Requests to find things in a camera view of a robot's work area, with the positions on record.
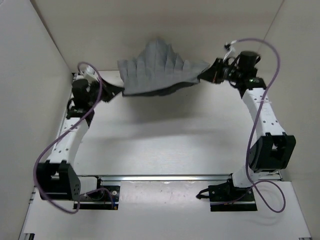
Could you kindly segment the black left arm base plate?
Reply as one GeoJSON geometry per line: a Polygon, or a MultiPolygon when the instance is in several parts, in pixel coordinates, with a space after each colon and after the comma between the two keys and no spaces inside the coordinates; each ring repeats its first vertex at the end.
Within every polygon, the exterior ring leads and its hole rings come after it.
{"type": "Polygon", "coordinates": [[[90,190],[89,194],[84,193],[80,197],[80,210],[108,210],[119,209],[121,183],[119,181],[97,180],[99,190],[90,190]]]}

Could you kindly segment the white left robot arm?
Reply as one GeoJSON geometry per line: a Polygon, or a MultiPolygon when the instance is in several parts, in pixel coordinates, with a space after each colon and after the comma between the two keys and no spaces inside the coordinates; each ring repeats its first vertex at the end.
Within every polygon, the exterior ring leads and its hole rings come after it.
{"type": "Polygon", "coordinates": [[[43,200],[77,201],[81,181],[73,169],[76,154],[90,128],[96,103],[108,103],[123,91],[123,87],[82,78],[72,83],[72,95],[67,102],[63,129],[52,146],[52,152],[36,167],[36,179],[43,200]]]}

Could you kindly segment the grey pleated skirt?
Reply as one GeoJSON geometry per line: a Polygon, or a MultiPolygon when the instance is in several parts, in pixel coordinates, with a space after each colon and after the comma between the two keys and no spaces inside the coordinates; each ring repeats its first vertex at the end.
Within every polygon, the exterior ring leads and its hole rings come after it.
{"type": "Polygon", "coordinates": [[[183,60],[171,44],[158,38],[138,57],[117,61],[124,97],[167,96],[200,83],[198,75],[210,67],[205,61],[183,60]]]}

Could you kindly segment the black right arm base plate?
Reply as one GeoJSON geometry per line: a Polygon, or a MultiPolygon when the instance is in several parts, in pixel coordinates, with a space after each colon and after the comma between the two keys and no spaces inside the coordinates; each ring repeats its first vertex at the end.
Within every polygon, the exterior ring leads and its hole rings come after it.
{"type": "Polygon", "coordinates": [[[209,185],[201,190],[196,198],[209,199],[211,212],[255,212],[258,210],[253,190],[250,187],[234,187],[230,182],[209,185]]]}

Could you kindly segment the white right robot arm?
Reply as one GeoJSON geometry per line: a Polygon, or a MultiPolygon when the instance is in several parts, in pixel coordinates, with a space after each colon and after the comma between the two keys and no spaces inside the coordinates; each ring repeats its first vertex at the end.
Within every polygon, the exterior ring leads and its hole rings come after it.
{"type": "Polygon", "coordinates": [[[232,62],[217,58],[198,75],[198,79],[213,84],[229,81],[239,91],[253,121],[256,142],[249,144],[245,165],[231,175],[232,183],[224,187],[229,200],[236,200],[242,195],[242,188],[250,187],[267,174],[285,169],[296,146],[296,138],[288,135],[276,118],[267,85],[257,76],[256,64],[260,59],[254,51],[242,51],[232,62]]]}

